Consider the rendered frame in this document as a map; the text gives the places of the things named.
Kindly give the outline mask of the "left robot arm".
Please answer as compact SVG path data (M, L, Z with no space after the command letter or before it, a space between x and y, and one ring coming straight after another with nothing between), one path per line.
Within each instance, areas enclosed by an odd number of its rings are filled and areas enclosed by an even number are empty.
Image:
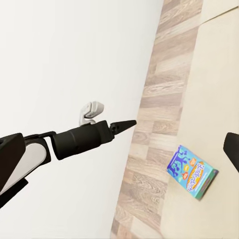
M0 209L28 184L26 177L30 173L40 165L52 161L45 137L51 138L54 154L60 161L111 142L115 135L137 125L136 120L113 122L110 128L106 120L96 123L93 118L103 111L103 104L96 101L88 102L80 109L80 127L59 134L50 131L23 137L26 152L0 192Z

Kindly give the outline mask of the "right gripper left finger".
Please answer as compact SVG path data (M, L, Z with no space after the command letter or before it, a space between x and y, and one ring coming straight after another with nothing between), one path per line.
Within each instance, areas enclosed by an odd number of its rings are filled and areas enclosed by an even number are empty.
M26 152L21 132L0 138L0 192Z

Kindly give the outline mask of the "board game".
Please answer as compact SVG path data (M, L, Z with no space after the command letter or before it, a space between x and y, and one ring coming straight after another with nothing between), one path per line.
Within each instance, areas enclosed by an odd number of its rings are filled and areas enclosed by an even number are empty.
M179 145L166 171L194 198L200 199L218 170L186 146Z

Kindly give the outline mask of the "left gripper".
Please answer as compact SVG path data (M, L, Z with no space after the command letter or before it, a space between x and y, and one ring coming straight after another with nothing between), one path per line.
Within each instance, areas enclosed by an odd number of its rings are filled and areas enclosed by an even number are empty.
M115 135L137 125L136 120L113 122L108 127L107 121L70 129L76 147L76 155L111 142Z

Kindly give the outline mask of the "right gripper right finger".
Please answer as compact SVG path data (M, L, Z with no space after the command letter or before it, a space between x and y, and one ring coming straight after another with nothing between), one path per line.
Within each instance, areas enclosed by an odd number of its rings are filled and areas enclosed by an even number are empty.
M223 150L239 172L239 134L227 132Z

